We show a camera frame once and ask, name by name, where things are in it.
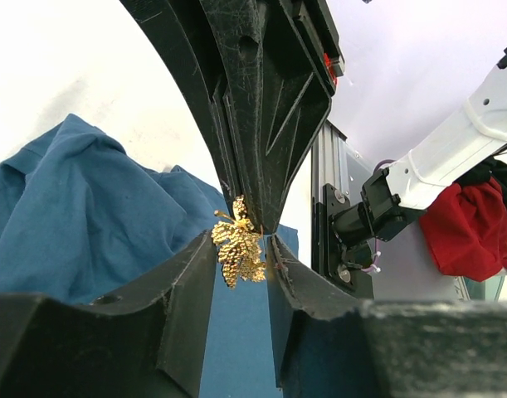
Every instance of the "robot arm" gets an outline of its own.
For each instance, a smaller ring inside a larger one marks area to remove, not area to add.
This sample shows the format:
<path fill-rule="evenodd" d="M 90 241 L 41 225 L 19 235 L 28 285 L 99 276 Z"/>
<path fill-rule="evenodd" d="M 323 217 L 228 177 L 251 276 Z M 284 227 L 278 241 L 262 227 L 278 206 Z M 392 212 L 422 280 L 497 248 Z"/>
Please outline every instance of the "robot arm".
<path fill-rule="evenodd" d="M 391 240 L 457 178 L 507 147 L 505 57 L 467 101 L 425 140 L 363 185 L 363 202 L 333 217 L 347 246 Z"/>

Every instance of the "black cloth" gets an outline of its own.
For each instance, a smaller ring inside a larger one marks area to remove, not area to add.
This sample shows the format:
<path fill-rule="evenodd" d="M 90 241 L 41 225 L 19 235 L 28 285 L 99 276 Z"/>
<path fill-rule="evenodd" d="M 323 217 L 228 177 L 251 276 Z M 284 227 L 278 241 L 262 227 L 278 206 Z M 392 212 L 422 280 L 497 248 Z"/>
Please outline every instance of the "black cloth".
<path fill-rule="evenodd" d="M 470 187 L 480 185 L 493 177 L 502 188 L 502 201 L 507 210 L 507 164 L 495 159 L 494 157 L 487 158 L 483 162 L 474 166 L 471 170 L 466 172 L 463 176 L 458 178 L 456 182 L 463 187 Z"/>

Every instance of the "gold pendant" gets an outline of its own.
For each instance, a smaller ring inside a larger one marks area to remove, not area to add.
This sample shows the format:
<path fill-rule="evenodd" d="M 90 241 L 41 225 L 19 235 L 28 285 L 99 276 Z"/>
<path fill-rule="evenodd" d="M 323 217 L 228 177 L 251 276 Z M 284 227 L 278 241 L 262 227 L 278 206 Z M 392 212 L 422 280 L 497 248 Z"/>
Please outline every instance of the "gold pendant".
<path fill-rule="evenodd" d="M 255 228 L 247 218 L 244 196 L 233 202 L 233 214 L 234 219 L 222 211 L 215 211 L 215 216 L 231 222 L 219 221 L 211 234 L 212 242 L 219 246 L 218 262 L 222 264 L 223 278 L 231 289 L 236 287 L 239 277 L 253 282 L 266 279 L 266 263 L 261 261 L 259 245 L 262 235 L 254 232 Z"/>

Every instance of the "gold leaf cluster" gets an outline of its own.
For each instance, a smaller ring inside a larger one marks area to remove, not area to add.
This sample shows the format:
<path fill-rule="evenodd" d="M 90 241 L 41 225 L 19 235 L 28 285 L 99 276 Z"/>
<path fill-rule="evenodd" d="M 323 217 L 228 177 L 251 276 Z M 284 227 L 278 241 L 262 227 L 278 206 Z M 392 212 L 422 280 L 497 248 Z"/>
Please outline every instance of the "gold leaf cluster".
<path fill-rule="evenodd" d="M 222 264 L 222 274 L 227 286 L 236 287 L 238 278 L 260 282 L 266 279 L 266 263 L 261 261 L 261 235 L 247 217 L 244 196 L 237 197 L 233 202 L 232 219 L 222 211 L 215 211 L 215 216 L 223 217 L 231 222 L 219 221 L 212 229 L 212 242 L 219 246 L 218 262 Z"/>

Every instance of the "bolt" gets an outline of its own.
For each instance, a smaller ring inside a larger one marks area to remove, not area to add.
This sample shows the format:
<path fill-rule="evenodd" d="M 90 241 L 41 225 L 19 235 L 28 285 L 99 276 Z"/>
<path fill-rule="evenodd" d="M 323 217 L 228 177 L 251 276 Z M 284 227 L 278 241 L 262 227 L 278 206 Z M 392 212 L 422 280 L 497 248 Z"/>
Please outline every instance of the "bolt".
<path fill-rule="evenodd" d="M 338 267 L 338 276 L 346 284 L 348 284 L 351 281 L 351 273 L 347 270 L 347 268 L 345 268 L 342 265 Z"/>
<path fill-rule="evenodd" d="M 334 197 L 337 201 L 339 201 L 342 205 L 345 203 L 345 196 L 342 195 L 342 192 L 335 190 L 334 191 Z"/>

